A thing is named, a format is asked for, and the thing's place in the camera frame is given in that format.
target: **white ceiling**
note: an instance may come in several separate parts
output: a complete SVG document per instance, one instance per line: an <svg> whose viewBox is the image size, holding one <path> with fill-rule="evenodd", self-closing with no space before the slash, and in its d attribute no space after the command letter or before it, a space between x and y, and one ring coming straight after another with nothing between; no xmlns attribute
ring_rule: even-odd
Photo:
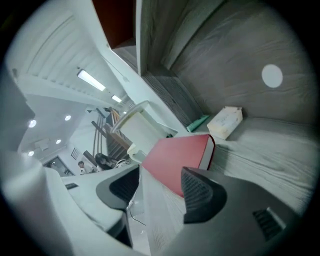
<svg viewBox="0 0 320 256"><path fill-rule="evenodd" d="M34 157L41 159L63 148L79 126L88 105L69 100L38 95L26 95L27 104L34 111L36 126L28 128L20 145L23 152L34 151ZM71 115L69 121L65 116ZM35 142L49 139L48 149L41 151Z"/></svg>
<svg viewBox="0 0 320 256"><path fill-rule="evenodd" d="M114 105L112 95L126 94L65 0L50 0L29 18L11 44L6 65L17 70L16 81L25 94L103 107ZM79 68L106 89L100 91L78 78Z"/></svg>

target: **person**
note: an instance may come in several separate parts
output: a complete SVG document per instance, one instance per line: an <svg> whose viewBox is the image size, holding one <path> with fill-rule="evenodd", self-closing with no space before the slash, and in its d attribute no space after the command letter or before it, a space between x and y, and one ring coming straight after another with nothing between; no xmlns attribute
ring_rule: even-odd
<svg viewBox="0 0 320 256"><path fill-rule="evenodd" d="M116 163L118 162L116 159L106 156L102 153L97 153L94 157L95 162L98 165L98 169L100 171L110 170L116 167Z"/></svg>
<svg viewBox="0 0 320 256"><path fill-rule="evenodd" d="M78 166L81 169L81 174L90 174L92 173L92 168L89 166L85 165L83 161L78 162Z"/></svg>

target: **green object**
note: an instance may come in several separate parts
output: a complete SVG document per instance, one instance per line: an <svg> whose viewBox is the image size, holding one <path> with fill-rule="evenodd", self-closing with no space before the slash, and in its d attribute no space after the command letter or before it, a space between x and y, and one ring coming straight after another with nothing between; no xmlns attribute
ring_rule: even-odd
<svg viewBox="0 0 320 256"><path fill-rule="evenodd" d="M191 133L192 131L194 131L196 128L198 128L204 121L207 120L207 118L209 117L209 115L203 115L201 118L199 118L198 120L195 120L194 122L192 122L190 125L188 125L186 127L187 131L189 133Z"/></svg>

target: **white round sticker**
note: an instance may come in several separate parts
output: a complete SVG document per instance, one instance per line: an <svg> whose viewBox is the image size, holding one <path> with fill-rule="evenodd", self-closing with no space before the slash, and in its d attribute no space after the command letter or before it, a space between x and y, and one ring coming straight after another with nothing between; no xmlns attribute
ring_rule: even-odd
<svg viewBox="0 0 320 256"><path fill-rule="evenodd" d="M273 64L268 64L262 69L262 80L271 87L279 87L284 79L281 69Z"/></svg>

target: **ceiling light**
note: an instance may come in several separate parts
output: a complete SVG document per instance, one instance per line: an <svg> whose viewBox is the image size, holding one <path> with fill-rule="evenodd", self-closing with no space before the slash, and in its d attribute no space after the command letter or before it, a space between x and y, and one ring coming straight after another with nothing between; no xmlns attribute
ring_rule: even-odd
<svg viewBox="0 0 320 256"><path fill-rule="evenodd" d="M122 102L122 99L120 99L119 97L117 97L116 95L113 95L111 97L113 100L115 100L116 102Z"/></svg>
<svg viewBox="0 0 320 256"><path fill-rule="evenodd" d="M88 84L92 85L93 87L103 91L106 87L104 87L100 82L98 82L95 78L89 75L83 69L77 74L78 78L82 79L83 81L87 82Z"/></svg>
<svg viewBox="0 0 320 256"><path fill-rule="evenodd" d="M37 124L36 120L31 120L30 123L29 123L29 128L35 127L36 124Z"/></svg>

